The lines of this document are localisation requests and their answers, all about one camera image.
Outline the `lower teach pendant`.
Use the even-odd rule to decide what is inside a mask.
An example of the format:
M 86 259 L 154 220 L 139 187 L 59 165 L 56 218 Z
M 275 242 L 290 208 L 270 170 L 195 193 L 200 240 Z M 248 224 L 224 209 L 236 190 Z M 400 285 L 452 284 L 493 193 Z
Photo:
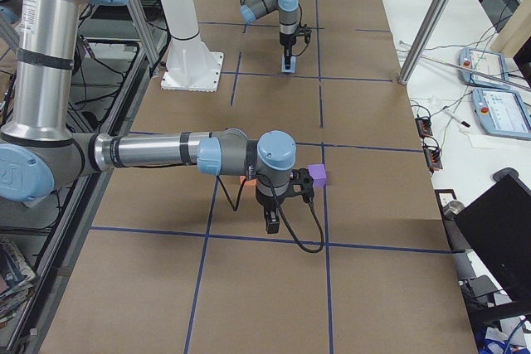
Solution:
M 475 115 L 487 134 L 530 140 L 530 114 L 518 92 L 475 88 L 471 98 Z

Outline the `upper teach pendant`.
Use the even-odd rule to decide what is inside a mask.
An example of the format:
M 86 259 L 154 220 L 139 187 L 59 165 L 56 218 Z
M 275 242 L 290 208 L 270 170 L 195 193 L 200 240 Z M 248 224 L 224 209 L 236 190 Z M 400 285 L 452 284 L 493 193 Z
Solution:
M 509 70 L 502 53 L 465 47 L 459 53 L 460 65 L 469 69 L 461 71 L 462 80 L 475 87 L 494 87 L 496 89 L 509 89 L 506 81 L 509 79 Z M 485 76 L 472 74 L 472 70 L 477 70 L 483 74 L 494 76 L 499 79 L 492 80 Z

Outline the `orange block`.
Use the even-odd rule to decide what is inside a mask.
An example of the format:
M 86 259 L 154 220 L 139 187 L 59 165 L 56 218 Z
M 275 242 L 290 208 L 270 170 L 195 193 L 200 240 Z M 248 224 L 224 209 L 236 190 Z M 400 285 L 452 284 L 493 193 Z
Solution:
M 240 176 L 240 183 L 244 183 L 246 187 L 253 187 L 256 184 L 256 179 L 247 179 L 244 176 Z

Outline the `black marker pen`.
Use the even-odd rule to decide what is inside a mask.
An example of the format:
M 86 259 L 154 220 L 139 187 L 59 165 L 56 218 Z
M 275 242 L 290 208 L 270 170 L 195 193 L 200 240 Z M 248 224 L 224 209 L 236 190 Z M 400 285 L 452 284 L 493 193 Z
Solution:
M 469 128 L 470 124 L 466 122 L 463 118 L 461 118 L 459 115 L 457 115 L 455 112 L 451 111 L 450 109 L 444 109 L 444 113 L 447 114 L 451 119 L 455 120 L 458 124 Z

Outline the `silver metal cup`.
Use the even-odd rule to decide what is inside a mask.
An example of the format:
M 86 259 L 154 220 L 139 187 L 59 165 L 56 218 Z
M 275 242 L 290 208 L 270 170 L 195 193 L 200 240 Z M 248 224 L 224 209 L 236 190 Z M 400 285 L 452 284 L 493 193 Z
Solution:
M 457 200 L 448 201 L 442 207 L 442 217 L 444 220 L 453 221 L 463 210 L 465 205 Z

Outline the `aluminium frame post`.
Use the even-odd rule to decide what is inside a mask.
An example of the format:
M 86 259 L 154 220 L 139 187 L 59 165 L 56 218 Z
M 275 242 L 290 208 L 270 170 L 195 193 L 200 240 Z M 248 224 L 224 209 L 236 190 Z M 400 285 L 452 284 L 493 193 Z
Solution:
M 426 15 L 420 25 L 412 46 L 398 75 L 398 83 L 406 85 L 415 70 L 436 25 L 444 12 L 449 0 L 432 0 Z

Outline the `purple block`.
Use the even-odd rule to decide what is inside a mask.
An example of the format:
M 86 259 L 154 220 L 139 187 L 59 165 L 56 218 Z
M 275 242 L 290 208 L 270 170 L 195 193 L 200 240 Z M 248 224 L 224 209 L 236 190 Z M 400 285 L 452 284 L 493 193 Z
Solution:
M 322 188 L 327 184 L 327 172 L 323 163 L 310 164 L 308 166 L 309 174 L 313 178 L 314 187 Z

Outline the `stack of magazines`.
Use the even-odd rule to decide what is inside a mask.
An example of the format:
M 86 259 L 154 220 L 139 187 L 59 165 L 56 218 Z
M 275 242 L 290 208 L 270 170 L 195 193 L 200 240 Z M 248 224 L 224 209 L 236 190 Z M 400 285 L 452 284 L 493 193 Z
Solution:
M 37 278 L 16 242 L 1 236 L 1 327 L 17 315 L 17 309 L 32 294 Z

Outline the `upper orange black connector box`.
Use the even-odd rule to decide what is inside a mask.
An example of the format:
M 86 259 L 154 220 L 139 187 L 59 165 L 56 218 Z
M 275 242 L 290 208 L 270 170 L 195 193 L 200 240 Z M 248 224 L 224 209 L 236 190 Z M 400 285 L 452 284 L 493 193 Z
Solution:
M 431 118 L 428 116 L 415 118 L 417 132 L 420 138 L 432 137 Z

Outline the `black laptop monitor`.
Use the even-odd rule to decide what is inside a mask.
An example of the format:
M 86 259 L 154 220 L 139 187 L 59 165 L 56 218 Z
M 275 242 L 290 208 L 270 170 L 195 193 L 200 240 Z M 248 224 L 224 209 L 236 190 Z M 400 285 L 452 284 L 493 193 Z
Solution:
M 530 189 L 506 175 L 455 217 L 461 234 L 513 300 L 530 299 Z

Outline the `lower orange black connector box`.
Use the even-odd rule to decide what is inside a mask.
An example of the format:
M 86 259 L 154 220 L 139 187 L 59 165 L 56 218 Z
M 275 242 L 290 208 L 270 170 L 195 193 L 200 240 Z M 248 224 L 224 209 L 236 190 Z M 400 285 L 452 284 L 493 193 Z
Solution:
M 441 149 L 438 146 L 424 145 L 423 152 L 426 159 L 426 165 L 431 172 L 443 169 L 441 163 Z

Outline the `light blue block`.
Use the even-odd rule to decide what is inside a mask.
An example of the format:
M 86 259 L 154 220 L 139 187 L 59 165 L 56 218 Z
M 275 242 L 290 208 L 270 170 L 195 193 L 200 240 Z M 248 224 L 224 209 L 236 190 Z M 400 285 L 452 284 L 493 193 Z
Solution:
M 294 74 L 296 69 L 296 56 L 282 56 L 281 72 L 286 74 Z

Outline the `orange black connector box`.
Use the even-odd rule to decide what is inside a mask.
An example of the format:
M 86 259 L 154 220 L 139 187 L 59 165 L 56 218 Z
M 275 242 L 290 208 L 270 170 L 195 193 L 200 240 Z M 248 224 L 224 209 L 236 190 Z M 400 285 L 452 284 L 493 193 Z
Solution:
M 428 116 L 415 118 L 417 132 L 420 138 L 432 137 L 431 118 Z
M 426 165 L 431 172 L 443 169 L 441 163 L 441 149 L 438 146 L 424 145 L 423 152 L 426 159 Z

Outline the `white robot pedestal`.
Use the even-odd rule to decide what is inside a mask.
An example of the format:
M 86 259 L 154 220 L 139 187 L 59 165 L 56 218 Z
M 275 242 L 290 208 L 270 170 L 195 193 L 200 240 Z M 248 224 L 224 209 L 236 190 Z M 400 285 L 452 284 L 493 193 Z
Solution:
M 210 51 L 202 41 L 193 0 L 161 0 L 161 3 L 171 39 L 161 87 L 216 91 L 224 55 Z

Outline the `teach pendant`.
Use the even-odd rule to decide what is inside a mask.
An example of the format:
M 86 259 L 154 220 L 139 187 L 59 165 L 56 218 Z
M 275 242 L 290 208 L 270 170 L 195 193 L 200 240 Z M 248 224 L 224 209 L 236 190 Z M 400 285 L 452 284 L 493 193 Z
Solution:
M 469 69 L 461 71 L 462 80 L 475 87 L 494 87 L 496 89 L 509 89 L 506 81 L 509 79 L 509 70 L 502 53 L 465 47 L 459 53 L 460 65 Z M 494 76 L 499 79 L 492 80 L 485 76 L 472 74 L 472 70 L 477 70 L 483 74 Z
M 518 92 L 475 88 L 471 98 L 475 115 L 487 134 L 530 140 L 530 114 Z

